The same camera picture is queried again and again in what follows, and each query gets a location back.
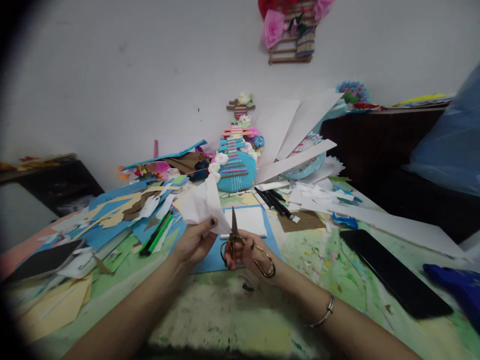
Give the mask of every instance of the scissor blade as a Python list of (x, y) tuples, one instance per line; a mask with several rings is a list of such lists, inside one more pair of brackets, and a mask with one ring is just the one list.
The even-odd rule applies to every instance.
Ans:
[(232, 234), (238, 235), (239, 229), (237, 228), (237, 216), (235, 215), (235, 209), (231, 207), (231, 232)]

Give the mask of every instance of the phone screen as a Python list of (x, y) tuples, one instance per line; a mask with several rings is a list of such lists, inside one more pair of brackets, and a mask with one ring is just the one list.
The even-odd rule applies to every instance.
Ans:
[(425, 319), (453, 313), (445, 301), (367, 231), (341, 231), (340, 236), (412, 317)]
[(18, 282), (59, 270), (83, 242), (83, 240), (76, 240), (34, 253), (5, 279), (5, 283)]

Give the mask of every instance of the right hand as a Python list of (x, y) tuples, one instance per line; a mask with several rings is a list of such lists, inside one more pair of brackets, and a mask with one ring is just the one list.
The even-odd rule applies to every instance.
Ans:
[[(226, 267), (234, 271), (237, 268), (237, 265), (243, 265), (260, 280), (264, 280), (266, 283), (276, 285), (278, 282), (277, 280), (280, 278), (279, 273), (282, 272), (283, 267), (286, 264), (272, 252), (272, 250), (267, 246), (265, 241), (263, 241), (260, 236), (241, 229), (238, 230), (238, 234), (246, 240), (246, 244), (243, 246), (241, 242), (234, 243), (233, 250), (235, 251), (235, 261), (233, 261), (231, 249), (227, 243), (225, 247), (225, 255), (223, 256)], [(270, 260), (263, 252), (254, 247), (254, 244), (261, 247), (268, 255), (270, 255), (271, 259), (273, 260), (273, 263), (275, 264), (275, 275), (273, 277), (266, 278), (263, 276), (255, 264), (254, 261), (257, 260), (265, 272), (267, 272), (270, 268)]]

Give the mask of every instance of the gold scissors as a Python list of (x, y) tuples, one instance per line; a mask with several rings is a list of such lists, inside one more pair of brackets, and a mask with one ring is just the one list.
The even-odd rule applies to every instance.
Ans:
[[(245, 244), (247, 243), (247, 241), (239, 235), (239, 230), (237, 228), (237, 217), (235, 215), (235, 209), (232, 206), (231, 207), (231, 233), (230, 233), (230, 236), (228, 237), (228, 240), (225, 241), (220, 246), (220, 255), (221, 255), (221, 258), (222, 258), (223, 261), (225, 261), (223, 248), (224, 248), (224, 246), (229, 244), (230, 245), (231, 259), (235, 262), (235, 248), (234, 248), (234, 243), (235, 242), (240, 242), (240, 243), (243, 244), (243, 246), (245, 246)], [(256, 245), (255, 243), (253, 243), (253, 245), (255, 246), (255, 248), (257, 248), (262, 253), (264, 253), (265, 256), (268, 258), (268, 260), (270, 261), (270, 268), (268, 269), (268, 272), (265, 272), (265, 270), (262, 268), (262, 266), (259, 264), (259, 262), (257, 260), (254, 260), (256, 267), (258, 268), (258, 270), (260, 270), (260, 272), (262, 273), (262, 275), (264, 277), (271, 278), (272, 276), (275, 275), (275, 263), (274, 263), (274, 261), (272, 260), (270, 255), (268, 255), (265, 252), (265, 250), (263, 250), (260, 246)]]

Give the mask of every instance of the bangle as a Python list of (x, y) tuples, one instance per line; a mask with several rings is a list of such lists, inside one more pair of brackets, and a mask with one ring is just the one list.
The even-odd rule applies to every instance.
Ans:
[(327, 318), (330, 316), (330, 314), (334, 312), (335, 298), (334, 298), (334, 295), (330, 291), (328, 293), (330, 294), (330, 303), (326, 307), (326, 314), (320, 319), (319, 322), (313, 323), (313, 324), (308, 323), (308, 324), (306, 324), (306, 326), (309, 326), (311, 328), (315, 328), (315, 327), (321, 325), (325, 320), (327, 320)]

